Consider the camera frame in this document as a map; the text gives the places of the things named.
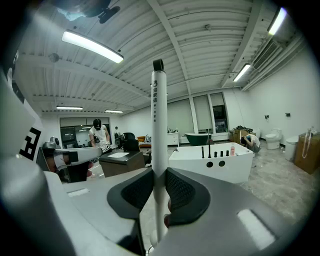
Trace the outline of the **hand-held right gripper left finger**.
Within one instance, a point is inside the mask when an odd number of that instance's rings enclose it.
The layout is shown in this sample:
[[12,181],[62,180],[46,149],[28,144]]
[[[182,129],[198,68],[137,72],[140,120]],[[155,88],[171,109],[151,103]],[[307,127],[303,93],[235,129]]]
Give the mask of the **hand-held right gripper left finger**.
[[55,256],[143,256],[140,212],[153,190],[150,168],[70,184],[44,173],[44,230]]

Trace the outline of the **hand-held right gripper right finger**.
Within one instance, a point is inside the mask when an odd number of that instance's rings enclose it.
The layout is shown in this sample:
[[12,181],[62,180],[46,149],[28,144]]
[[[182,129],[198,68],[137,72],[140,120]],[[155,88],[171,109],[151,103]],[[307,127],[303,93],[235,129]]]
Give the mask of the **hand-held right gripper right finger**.
[[296,229],[237,184],[168,168],[169,228],[162,256],[279,256]]

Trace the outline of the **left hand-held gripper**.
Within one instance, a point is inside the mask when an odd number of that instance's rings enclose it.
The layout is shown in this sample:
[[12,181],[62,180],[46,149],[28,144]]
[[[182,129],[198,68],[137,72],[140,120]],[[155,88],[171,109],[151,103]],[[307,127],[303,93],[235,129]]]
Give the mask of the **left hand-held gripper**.
[[17,52],[0,58],[0,253],[73,256],[44,172],[17,155],[35,120],[12,88]]

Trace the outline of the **person's right hand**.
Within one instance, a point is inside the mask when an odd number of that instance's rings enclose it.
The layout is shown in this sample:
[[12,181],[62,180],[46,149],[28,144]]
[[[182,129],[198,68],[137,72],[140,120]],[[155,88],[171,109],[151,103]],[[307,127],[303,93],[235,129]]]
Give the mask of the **person's right hand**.
[[169,218],[170,218],[171,212],[172,212],[171,199],[169,199],[167,202],[167,208],[168,208],[169,213],[164,214],[163,221],[164,221],[164,225],[166,226],[166,228],[169,228],[169,226],[170,226],[169,225]]

